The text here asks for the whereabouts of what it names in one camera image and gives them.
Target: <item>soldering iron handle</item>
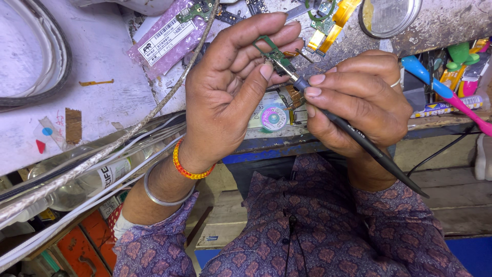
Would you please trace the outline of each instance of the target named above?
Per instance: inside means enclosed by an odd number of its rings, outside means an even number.
[[[367,153],[369,153],[384,169],[393,174],[393,176],[402,181],[416,193],[425,198],[429,198],[429,196],[425,194],[416,183],[407,177],[407,175],[401,171],[401,169],[390,157],[381,151],[381,149],[376,147],[376,145],[374,145],[374,143],[372,143],[366,135],[355,129],[352,125],[350,125],[350,123],[348,123],[347,120],[332,114],[327,110],[321,109],[321,111],[326,115],[326,117],[328,117],[328,119],[347,132],[347,134],[349,134],[365,151],[367,151]]]

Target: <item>solder wire spool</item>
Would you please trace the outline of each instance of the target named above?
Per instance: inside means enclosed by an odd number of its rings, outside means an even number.
[[[280,131],[287,123],[287,114],[277,106],[269,106],[261,112],[261,125],[267,131]]]

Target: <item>red triangle sticker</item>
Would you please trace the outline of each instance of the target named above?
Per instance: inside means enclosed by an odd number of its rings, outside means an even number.
[[[36,144],[37,144],[37,150],[39,150],[39,153],[43,154],[44,148],[46,147],[46,144],[42,141],[38,141],[37,139],[36,139]]]

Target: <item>orange drawer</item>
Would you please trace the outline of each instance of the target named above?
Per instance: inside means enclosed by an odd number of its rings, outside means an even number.
[[[57,247],[78,277],[111,276],[80,227],[61,238]]]
[[[80,225],[85,229],[85,233],[90,237],[93,245],[99,249],[102,258],[111,268],[111,271],[113,271],[116,264],[116,254],[112,249],[115,245],[106,243],[111,238],[111,230],[106,221],[102,218],[99,210],[94,211],[82,220]]]

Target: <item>purple shirt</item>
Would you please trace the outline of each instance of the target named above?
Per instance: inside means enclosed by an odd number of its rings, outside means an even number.
[[[397,181],[367,192],[317,154],[300,155],[295,180],[253,175],[242,233],[200,276],[471,276],[449,251],[439,221]],[[195,192],[169,218],[134,226],[118,240],[114,276],[196,276],[185,254]],[[293,232],[289,216],[297,223]]]

